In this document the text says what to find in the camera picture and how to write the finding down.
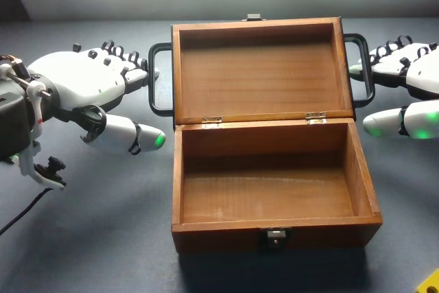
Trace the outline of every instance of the metal latch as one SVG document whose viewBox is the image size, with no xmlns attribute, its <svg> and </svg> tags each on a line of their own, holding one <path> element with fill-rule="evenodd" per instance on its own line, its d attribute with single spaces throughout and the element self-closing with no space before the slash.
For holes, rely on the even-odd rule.
<svg viewBox="0 0 439 293">
<path fill-rule="evenodd" d="M 261 243 L 263 250 L 281 250 L 287 245 L 291 234 L 290 228 L 269 228 L 262 231 Z"/>
<path fill-rule="evenodd" d="M 203 117 L 202 128 L 220 128 L 220 123 L 222 123 L 221 117 Z"/>
<path fill-rule="evenodd" d="M 251 21 L 266 21 L 266 20 L 262 19 L 260 14 L 247 14 L 247 18 L 242 21 L 251 22 Z"/>
<path fill-rule="evenodd" d="M 307 120 L 307 124 L 325 124 L 327 120 L 325 119 L 327 113 L 305 113 L 305 119 Z"/>
</svg>

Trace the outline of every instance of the black cable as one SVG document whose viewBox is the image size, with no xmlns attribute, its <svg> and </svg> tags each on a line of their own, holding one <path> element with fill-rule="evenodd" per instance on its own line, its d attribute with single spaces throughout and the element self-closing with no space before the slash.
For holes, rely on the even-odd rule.
<svg viewBox="0 0 439 293">
<path fill-rule="evenodd" d="M 3 235 L 11 226 L 13 226 L 17 221 L 19 221 L 28 211 L 32 209 L 32 207 L 35 206 L 35 204 L 49 191 L 53 189 L 46 188 L 42 192 L 40 192 L 35 199 L 29 204 L 28 207 L 26 207 L 20 214 L 18 214 L 11 222 L 6 224 L 1 230 L 0 230 L 0 236 Z"/>
</svg>

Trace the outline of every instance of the green light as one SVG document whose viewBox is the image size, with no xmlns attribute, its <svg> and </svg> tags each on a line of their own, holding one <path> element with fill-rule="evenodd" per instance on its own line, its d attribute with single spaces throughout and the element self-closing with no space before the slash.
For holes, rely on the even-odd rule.
<svg viewBox="0 0 439 293">
<path fill-rule="evenodd" d="M 427 113 L 427 119 L 437 123 L 439 122 L 439 113 Z"/>
<path fill-rule="evenodd" d="M 160 133 L 160 135 L 157 137 L 156 141 L 154 142 L 154 145 L 157 149 L 161 148 L 162 145 L 166 141 L 166 136 L 164 133 Z"/>
<path fill-rule="evenodd" d="M 369 134 L 374 136 L 374 137 L 380 137 L 381 136 L 381 131 L 378 128 L 371 128 L 369 130 Z"/>
<path fill-rule="evenodd" d="M 417 139 L 429 139 L 430 134 L 426 130 L 419 130 L 416 132 L 416 138 Z"/>
</svg>

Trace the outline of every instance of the metal rod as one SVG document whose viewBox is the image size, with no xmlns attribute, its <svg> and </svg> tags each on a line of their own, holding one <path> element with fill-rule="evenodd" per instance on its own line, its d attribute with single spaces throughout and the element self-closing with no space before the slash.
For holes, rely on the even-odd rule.
<svg viewBox="0 0 439 293">
<path fill-rule="evenodd" d="M 21 79 L 21 78 L 18 78 L 18 77 L 17 77 L 16 75 L 14 75 L 13 73 L 8 72 L 8 73 L 6 73 L 6 75 L 7 75 L 10 79 L 14 80 L 17 84 L 19 84 L 19 85 L 21 85 L 21 86 L 23 86 L 23 87 L 25 87 L 25 88 L 27 88 L 27 87 L 29 86 L 29 83 L 28 83 L 27 81 L 25 81 L 25 80 L 23 80 L 23 79 Z M 45 99 L 50 99 L 50 98 L 52 97 L 52 95 L 48 94 L 48 92 L 46 92 L 46 91 L 40 91 L 40 92 L 38 92 L 38 96 L 44 97 Z"/>
</svg>

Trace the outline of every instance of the black handle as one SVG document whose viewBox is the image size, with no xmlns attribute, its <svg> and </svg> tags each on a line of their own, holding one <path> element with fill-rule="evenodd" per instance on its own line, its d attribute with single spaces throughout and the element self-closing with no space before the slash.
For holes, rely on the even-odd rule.
<svg viewBox="0 0 439 293">
<path fill-rule="evenodd" d="M 174 115 L 173 109 L 159 109 L 156 106 L 156 89 L 155 89 L 155 77 L 154 77 L 154 58 L 156 54 L 160 51 L 171 51 L 172 44 L 171 43 L 159 43 L 155 44 L 150 48 L 150 52 L 148 54 L 148 98 L 150 101 L 150 107 L 153 113 L 161 117 L 172 117 Z"/>
<path fill-rule="evenodd" d="M 375 97 L 375 85 L 372 79 L 372 68 L 370 67 L 369 48 L 366 39 L 361 34 L 345 34 L 345 43 L 354 43 L 359 48 L 361 65 L 363 66 L 363 79 L 366 84 L 366 98 L 354 99 L 354 108 L 363 108 L 367 106 Z"/>
</svg>

